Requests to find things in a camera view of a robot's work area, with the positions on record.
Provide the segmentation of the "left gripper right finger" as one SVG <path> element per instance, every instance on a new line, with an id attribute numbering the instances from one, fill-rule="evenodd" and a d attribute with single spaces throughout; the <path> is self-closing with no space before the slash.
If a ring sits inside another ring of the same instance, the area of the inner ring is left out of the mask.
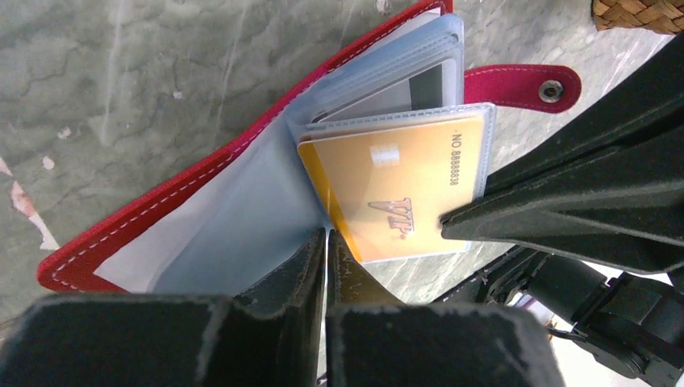
<path id="1" fill-rule="evenodd" d="M 546 329 L 529 312 L 468 302 L 407 305 L 327 239 L 330 386 L 561 386 Z"/>

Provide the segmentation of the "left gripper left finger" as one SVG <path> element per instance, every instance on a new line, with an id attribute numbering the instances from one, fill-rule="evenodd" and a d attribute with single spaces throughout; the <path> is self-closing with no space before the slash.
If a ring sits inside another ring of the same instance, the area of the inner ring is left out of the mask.
<path id="1" fill-rule="evenodd" d="M 4 386 L 312 386 L 325 230 L 235 297 L 63 293 L 1 349 Z"/>

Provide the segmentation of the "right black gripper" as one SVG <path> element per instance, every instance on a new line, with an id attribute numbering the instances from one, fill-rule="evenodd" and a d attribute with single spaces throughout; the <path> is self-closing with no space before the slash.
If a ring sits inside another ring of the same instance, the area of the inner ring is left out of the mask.
<path id="1" fill-rule="evenodd" d="M 474 302 L 529 295 L 601 365 L 681 386 L 682 293 L 630 273 L 607 278 L 580 260 L 634 273 L 683 265 L 682 36 L 441 222 L 446 239 L 527 247 L 471 276 Z"/>

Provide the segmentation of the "gold VIP card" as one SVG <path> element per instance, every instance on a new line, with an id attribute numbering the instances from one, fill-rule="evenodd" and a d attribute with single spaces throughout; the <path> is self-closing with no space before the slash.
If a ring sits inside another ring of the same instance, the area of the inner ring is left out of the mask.
<path id="1" fill-rule="evenodd" d="M 463 252 L 440 216 L 476 197 L 483 115 L 301 142 L 298 155 L 334 228 L 361 263 Z"/>

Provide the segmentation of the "red leather card holder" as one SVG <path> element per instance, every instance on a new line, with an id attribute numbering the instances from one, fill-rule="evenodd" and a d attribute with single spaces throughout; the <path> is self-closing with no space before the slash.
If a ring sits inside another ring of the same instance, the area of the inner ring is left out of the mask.
<path id="1" fill-rule="evenodd" d="M 476 197 L 496 110 L 568 110 L 579 76 L 555 65 L 464 68 L 464 26 L 421 1 L 321 64 L 247 131 L 40 263 L 55 292 L 237 294 L 334 228 L 297 147 L 311 138 L 483 115 Z"/>

